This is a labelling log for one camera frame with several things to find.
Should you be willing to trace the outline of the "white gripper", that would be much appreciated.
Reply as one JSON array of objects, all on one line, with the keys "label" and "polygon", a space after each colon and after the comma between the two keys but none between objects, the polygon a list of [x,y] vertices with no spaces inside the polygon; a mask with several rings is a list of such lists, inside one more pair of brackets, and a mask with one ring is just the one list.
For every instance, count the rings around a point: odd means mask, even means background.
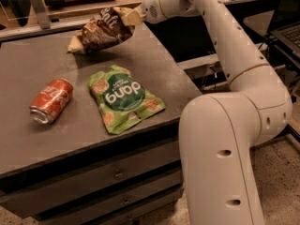
[{"label": "white gripper", "polygon": [[123,12],[121,19],[124,25],[139,25],[143,23],[143,20],[148,23],[163,21],[159,0],[142,0],[140,7],[124,7]]}]

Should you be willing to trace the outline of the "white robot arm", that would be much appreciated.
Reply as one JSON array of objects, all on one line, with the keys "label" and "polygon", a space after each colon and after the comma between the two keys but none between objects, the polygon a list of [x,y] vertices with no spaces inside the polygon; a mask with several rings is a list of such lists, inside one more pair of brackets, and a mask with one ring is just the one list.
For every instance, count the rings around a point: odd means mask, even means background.
[{"label": "white robot arm", "polygon": [[142,20],[202,16],[230,86],[183,110],[179,146],[190,225],[264,225],[250,149],[276,137],[290,94],[222,0],[142,0]]}]

